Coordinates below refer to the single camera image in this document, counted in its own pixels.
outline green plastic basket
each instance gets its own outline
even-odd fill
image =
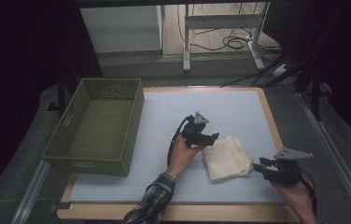
[[[42,159],[61,173],[128,175],[143,104],[141,79],[83,78]]]

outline black cable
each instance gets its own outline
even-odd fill
[[[257,82],[260,79],[260,77],[263,75],[264,72],[267,72],[271,69],[273,69],[277,64],[279,64],[283,59],[284,59],[284,54],[281,54],[280,57],[278,57],[276,60],[274,60],[271,64],[269,64],[261,73],[257,75],[257,77],[253,80],[251,83],[251,87],[256,87]]]
[[[227,83],[225,83],[225,84],[223,84],[223,85],[221,85],[221,86],[219,86],[219,87],[220,87],[220,88],[223,88],[223,87],[225,87],[225,86],[231,85],[232,83],[235,83],[235,82],[238,82],[238,81],[247,79],[247,78],[249,78],[249,77],[257,76],[257,78],[251,83],[251,87],[253,87],[253,86],[256,84],[257,80],[259,79],[260,75],[263,74],[263,73],[265,73],[265,72],[267,72],[267,71],[269,71],[270,69],[272,69],[272,68],[273,68],[275,65],[277,65],[281,60],[283,60],[283,57],[284,57],[284,54],[280,55],[280,57],[278,57],[276,60],[274,60],[273,63],[269,64],[265,69],[259,71],[258,73],[254,73],[254,74],[251,74],[251,75],[246,76],[246,77],[238,78],[238,79],[236,79],[236,80],[234,80],[234,81],[227,82]]]
[[[255,10],[257,10],[257,5],[258,5],[258,2],[255,3],[255,7],[254,7],[254,12],[253,13],[255,13]]]
[[[265,55],[266,54],[275,54],[275,53],[281,54],[280,52],[262,53],[262,59],[268,63],[273,63],[274,61],[268,60],[267,58],[265,58]]]
[[[179,34],[181,36],[182,41],[185,42],[184,36],[182,35],[182,32],[181,32],[181,25],[180,25],[180,21],[179,21],[179,5],[177,5],[177,9],[176,10],[177,10],[178,32],[179,32]],[[193,13],[194,13],[194,5],[192,6],[192,15],[193,15]],[[208,30],[208,31],[203,31],[203,32],[200,32],[200,33],[195,33],[193,30],[192,31],[196,35],[200,35],[200,34],[209,33],[209,32],[212,32],[212,31],[216,31],[216,30],[218,30],[218,29],[212,29],[212,30]],[[206,48],[204,46],[197,45],[197,44],[190,44],[190,46],[195,46],[195,47],[198,47],[198,48],[201,48],[201,49],[212,50],[212,51],[225,49],[226,47],[229,47],[230,49],[241,49],[242,47],[244,47],[246,45],[248,40],[246,38],[242,38],[242,37],[239,37],[239,36],[233,36],[234,30],[235,29],[231,29],[230,34],[222,39],[223,46],[219,47],[217,49],[209,49],[209,48]],[[232,45],[234,43],[238,43],[240,46],[235,47],[235,46]]]
[[[260,48],[264,48],[264,49],[279,49],[279,48],[281,48],[281,45],[279,45],[279,46],[263,46],[263,45],[257,44],[257,46]]]
[[[285,52],[282,49],[267,49],[267,48],[262,47],[262,46],[257,46],[257,48],[260,49],[260,51],[266,52],[266,53],[283,53],[283,52]]]
[[[179,127],[178,127],[178,128],[176,129],[176,131],[175,131],[175,135],[173,136],[172,141],[170,142],[169,151],[168,151],[168,153],[167,153],[167,167],[170,166],[170,162],[171,162],[171,160],[172,160],[173,147],[174,147],[174,145],[175,145],[176,139],[177,139],[178,135],[179,135],[180,132],[181,132],[182,126],[184,125],[185,121],[188,120],[188,118],[189,118],[189,117],[186,117],[186,118],[184,118],[184,119],[182,120],[181,124],[179,125]]]
[[[242,3],[242,5],[241,5],[240,8],[239,8],[239,14],[243,14],[243,13],[245,12],[245,7],[246,7],[246,3]]]
[[[228,14],[232,11],[232,8],[236,6],[236,3],[233,3],[232,7],[229,9]]]
[[[275,69],[276,67],[273,67],[272,68],[272,71],[266,76],[266,78],[262,81],[262,83],[260,83],[259,85],[256,85],[257,87],[262,87],[265,83],[266,83],[266,81],[269,79],[269,77],[274,73],[274,69]]]
[[[307,190],[309,192],[310,199],[312,200],[313,213],[316,215],[317,197],[316,197],[315,182],[313,181],[313,178],[310,176],[310,174],[307,171],[305,171],[301,168],[298,168],[298,170],[304,172],[308,176],[310,182],[312,183],[312,186],[310,186],[310,184],[303,177],[301,177],[301,183],[304,184],[304,186],[307,188]]]
[[[248,33],[248,35],[251,35],[251,33],[246,28],[238,28],[238,30],[244,30],[246,33]]]

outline towel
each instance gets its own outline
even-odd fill
[[[206,147],[203,154],[212,181],[247,175],[251,169],[251,159],[246,155],[239,139],[233,136]]]

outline table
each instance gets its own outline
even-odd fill
[[[256,91],[277,150],[283,148],[280,135],[262,89],[258,88],[148,88],[152,91]],[[121,220],[135,203],[70,203],[70,194],[77,180],[71,175],[64,191],[58,217],[64,219]],[[284,204],[169,204],[162,220],[169,221],[257,221],[298,222],[293,211]]]
[[[260,38],[263,22],[269,2],[265,2],[260,13],[238,15],[190,15],[189,5],[185,5],[185,41],[184,41],[184,72],[190,71],[190,38],[189,32],[193,29],[233,29],[255,28],[254,34],[247,37],[247,45],[252,59],[258,70],[264,70],[265,65],[258,53],[257,45]]]

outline person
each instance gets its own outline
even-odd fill
[[[146,188],[142,201],[126,214],[122,223],[160,223],[161,214],[173,197],[177,178],[183,173],[196,154],[203,149],[203,146],[188,147],[180,134],[175,140],[169,167]],[[317,223],[309,193],[301,182],[292,187],[282,186],[273,182],[271,184],[280,192],[286,203],[303,224]]]

